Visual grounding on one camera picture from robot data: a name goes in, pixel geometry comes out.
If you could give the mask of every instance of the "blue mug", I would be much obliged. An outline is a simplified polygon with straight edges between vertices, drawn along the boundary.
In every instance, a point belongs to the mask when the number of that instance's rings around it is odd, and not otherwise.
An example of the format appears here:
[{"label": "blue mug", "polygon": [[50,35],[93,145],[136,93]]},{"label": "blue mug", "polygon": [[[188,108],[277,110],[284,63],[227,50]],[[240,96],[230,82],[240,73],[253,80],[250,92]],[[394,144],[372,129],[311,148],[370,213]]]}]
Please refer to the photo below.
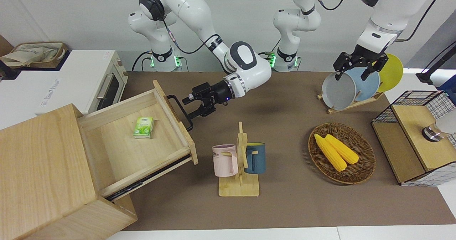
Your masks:
[{"label": "blue mug", "polygon": [[246,173],[262,174],[266,171],[266,145],[264,143],[247,143],[245,151],[248,168]]}]

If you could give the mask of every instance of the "corn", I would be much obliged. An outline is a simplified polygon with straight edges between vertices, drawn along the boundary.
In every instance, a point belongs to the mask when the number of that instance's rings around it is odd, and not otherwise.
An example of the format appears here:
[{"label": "corn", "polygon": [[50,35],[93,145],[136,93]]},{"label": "corn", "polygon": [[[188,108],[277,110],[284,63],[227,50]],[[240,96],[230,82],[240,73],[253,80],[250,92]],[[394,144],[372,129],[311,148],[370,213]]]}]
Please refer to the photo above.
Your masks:
[{"label": "corn", "polygon": [[316,144],[321,149],[321,151],[323,151],[323,154],[332,164],[334,169],[336,169],[338,172],[345,170],[345,168],[347,168],[347,164],[342,159],[342,157],[337,153],[337,151],[319,134],[315,134],[314,136]]},{"label": "corn", "polygon": [[340,156],[349,164],[355,164],[359,160],[358,154],[353,152],[348,146],[342,143],[334,136],[327,134],[325,140],[340,154]]}]

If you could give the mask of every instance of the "yellow plate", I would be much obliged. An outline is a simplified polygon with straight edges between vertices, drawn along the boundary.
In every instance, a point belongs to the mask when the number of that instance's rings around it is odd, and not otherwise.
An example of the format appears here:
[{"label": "yellow plate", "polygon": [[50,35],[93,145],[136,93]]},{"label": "yellow plate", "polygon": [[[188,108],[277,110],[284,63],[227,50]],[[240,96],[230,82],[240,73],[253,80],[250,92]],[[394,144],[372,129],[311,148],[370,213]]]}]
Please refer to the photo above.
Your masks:
[{"label": "yellow plate", "polygon": [[387,53],[386,56],[388,56],[388,61],[379,72],[381,84],[378,92],[385,92],[396,87],[404,74],[404,66],[399,58],[390,53]]}]

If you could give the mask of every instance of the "mug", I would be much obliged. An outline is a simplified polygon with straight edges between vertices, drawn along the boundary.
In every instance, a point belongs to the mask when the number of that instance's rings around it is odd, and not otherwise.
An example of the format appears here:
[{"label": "mug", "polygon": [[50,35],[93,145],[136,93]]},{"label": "mug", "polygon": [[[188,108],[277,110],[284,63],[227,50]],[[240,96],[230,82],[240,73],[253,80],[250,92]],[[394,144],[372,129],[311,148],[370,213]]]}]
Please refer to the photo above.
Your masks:
[{"label": "mug", "polygon": [[217,177],[230,177],[239,172],[238,155],[234,144],[212,146],[212,157]]},{"label": "mug", "polygon": [[247,156],[248,168],[244,171],[250,174],[262,174],[266,171],[266,144],[247,143],[245,151]]}]

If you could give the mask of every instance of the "basket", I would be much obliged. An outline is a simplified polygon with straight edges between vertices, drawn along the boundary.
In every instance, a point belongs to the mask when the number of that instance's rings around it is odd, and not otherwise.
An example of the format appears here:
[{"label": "basket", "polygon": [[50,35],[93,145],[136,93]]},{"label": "basket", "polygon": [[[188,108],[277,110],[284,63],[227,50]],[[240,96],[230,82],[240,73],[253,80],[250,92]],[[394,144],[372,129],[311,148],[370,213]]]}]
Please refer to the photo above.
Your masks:
[{"label": "basket", "polygon": [[[338,172],[318,147],[314,137],[315,133],[322,137],[331,134],[339,139],[358,154],[358,162],[353,165],[347,164],[345,170]],[[339,183],[348,185],[362,183],[368,180],[375,170],[375,155],[368,141],[353,128],[340,123],[325,123],[314,128],[309,137],[309,154],[316,167],[324,175]]]}]

